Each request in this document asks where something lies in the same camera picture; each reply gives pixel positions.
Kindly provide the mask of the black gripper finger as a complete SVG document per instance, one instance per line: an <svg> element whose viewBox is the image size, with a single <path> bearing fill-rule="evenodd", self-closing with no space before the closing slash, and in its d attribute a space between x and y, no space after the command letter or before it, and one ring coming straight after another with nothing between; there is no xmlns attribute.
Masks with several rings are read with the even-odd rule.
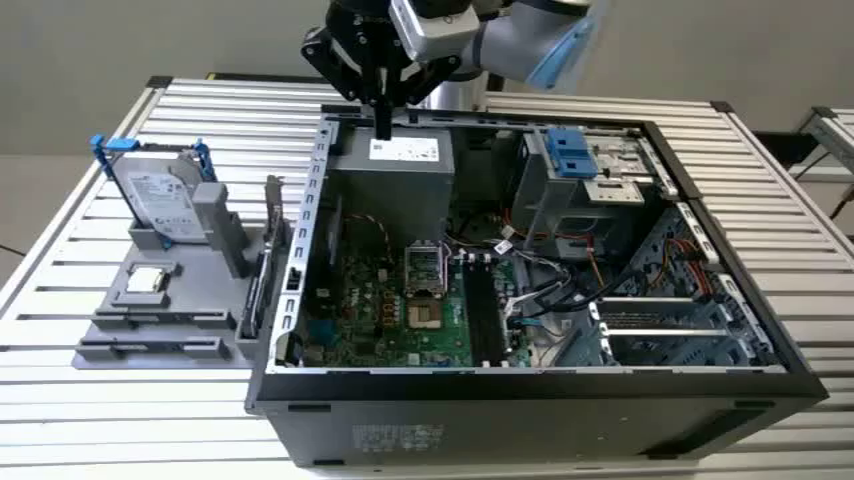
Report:
<svg viewBox="0 0 854 480"><path fill-rule="evenodd" d="M373 109L375 138L384 139L384 100L380 95L379 70L359 73L335 51L333 38L325 28L308 30L300 52L315 70L345 100L359 100Z"/></svg>
<svg viewBox="0 0 854 480"><path fill-rule="evenodd" d="M393 55L387 63L383 90L383 139L392 134L392 113L397 107L417 104L444 82L460 66L460 57L451 55L428 61L405 79L403 69L411 64L403 55Z"/></svg>

